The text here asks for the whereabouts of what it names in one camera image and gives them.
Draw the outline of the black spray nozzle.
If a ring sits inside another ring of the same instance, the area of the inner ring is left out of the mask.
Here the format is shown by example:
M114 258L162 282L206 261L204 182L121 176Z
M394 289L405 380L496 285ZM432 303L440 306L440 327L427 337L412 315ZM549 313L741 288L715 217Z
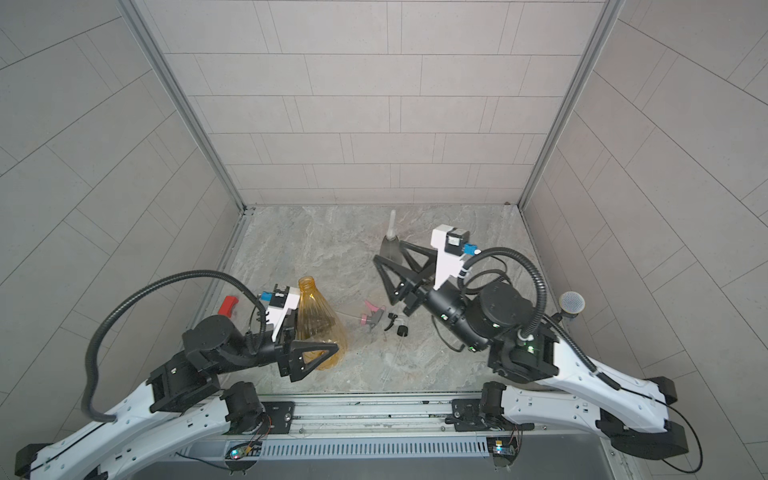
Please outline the black spray nozzle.
M407 337L409 335L409 327L407 323L407 317L395 312L389 312L387 314L389 320L388 324L384 328L385 332L394 332L399 337Z

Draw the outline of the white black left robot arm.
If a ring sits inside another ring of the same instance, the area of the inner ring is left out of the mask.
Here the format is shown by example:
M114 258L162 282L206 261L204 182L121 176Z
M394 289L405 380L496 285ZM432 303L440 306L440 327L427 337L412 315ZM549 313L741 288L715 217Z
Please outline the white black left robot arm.
M209 435L260 434L270 417L251 382L222 388L219 377L277 364L296 382L339 350L335 343L296 340L249 342L226 316L204 319L183 336L183 348L155 369L107 414L50 444L29 444L16 454L23 479L119 479Z

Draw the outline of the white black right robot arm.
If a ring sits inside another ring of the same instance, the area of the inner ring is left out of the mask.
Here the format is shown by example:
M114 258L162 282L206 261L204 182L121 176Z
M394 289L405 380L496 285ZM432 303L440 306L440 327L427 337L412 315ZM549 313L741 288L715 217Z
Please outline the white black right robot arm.
M639 379L589 357L564 329L583 309L568 294L546 312L547 285L535 264L507 247L480 250L464 230L443 225L429 248L404 242L404 259L373 264L391 304L430 314L458 352L486 352L499 381L481 391L477 422L510 430L549 423L594 433L622 453L667 461L688 453L687 420L674 422L677 391L666 377Z

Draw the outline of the clear grey spray bottle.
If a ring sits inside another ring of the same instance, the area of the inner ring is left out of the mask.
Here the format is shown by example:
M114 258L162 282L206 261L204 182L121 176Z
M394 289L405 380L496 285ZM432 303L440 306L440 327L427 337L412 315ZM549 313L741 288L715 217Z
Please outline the clear grey spray bottle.
M379 255L391 260L392 262L402 265L404 257L400 250L400 240L397 235L385 236L381 242Z

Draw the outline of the orange translucent spray bottle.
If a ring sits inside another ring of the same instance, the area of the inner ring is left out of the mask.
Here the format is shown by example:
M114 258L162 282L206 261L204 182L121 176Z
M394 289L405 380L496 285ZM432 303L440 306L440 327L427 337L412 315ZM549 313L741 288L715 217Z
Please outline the orange translucent spray bottle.
M298 287L300 299L297 338L302 341L337 344L339 350L318 367L321 371L331 370L340 363L348 350L346 331L330 303L317 288L313 277L302 277Z

